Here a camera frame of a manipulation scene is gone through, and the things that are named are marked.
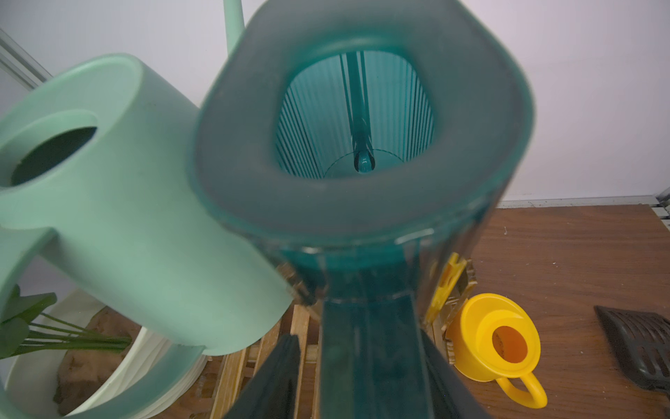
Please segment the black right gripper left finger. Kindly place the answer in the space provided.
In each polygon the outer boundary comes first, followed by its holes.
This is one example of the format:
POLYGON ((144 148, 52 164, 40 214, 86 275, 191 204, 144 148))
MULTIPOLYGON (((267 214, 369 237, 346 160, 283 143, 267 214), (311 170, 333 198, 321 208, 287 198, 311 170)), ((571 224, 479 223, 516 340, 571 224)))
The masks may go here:
POLYGON ((281 336, 224 419, 293 418, 301 349, 296 335, 281 336))

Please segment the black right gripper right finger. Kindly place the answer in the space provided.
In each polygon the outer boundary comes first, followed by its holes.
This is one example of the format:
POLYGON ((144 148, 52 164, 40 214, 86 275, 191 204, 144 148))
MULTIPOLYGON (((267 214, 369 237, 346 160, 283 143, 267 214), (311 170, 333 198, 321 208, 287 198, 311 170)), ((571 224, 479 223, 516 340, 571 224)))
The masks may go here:
POLYGON ((492 419, 492 416, 476 401, 455 369, 422 330, 427 374, 431 391, 434 417, 439 419, 492 419))

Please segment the brown wooden slatted shelf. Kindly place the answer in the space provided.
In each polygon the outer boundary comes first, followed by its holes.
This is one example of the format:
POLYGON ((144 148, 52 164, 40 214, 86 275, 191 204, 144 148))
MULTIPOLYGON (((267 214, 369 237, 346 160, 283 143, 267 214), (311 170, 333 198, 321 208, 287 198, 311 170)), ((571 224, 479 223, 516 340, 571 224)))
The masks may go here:
POLYGON ((408 300, 370 307, 298 302, 258 342, 219 362, 207 418, 483 418, 438 325, 408 300))

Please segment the dark green watering can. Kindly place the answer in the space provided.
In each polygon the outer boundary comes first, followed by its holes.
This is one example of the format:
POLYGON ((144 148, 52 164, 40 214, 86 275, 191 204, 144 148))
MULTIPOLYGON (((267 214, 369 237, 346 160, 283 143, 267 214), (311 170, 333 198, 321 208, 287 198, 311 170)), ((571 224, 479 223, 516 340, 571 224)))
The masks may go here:
POLYGON ((267 1, 203 103, 195 193, 293 271, 298 302, 408 300, 467 255, 513 178, 530 87, 458 1, 267 1))

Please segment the light green watering can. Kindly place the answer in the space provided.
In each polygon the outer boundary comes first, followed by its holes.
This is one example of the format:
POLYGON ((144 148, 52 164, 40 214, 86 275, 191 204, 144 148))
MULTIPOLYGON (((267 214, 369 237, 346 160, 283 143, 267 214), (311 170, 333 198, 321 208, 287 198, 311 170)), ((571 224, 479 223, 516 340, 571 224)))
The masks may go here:
POLYGON ((130 418, 206 355, 249 347, 291 305, 282 276, 188 182, 197 107, 128 54, 89 60, 1 123, 1 301, 36 255, 172 341, 86 418, 130 418))

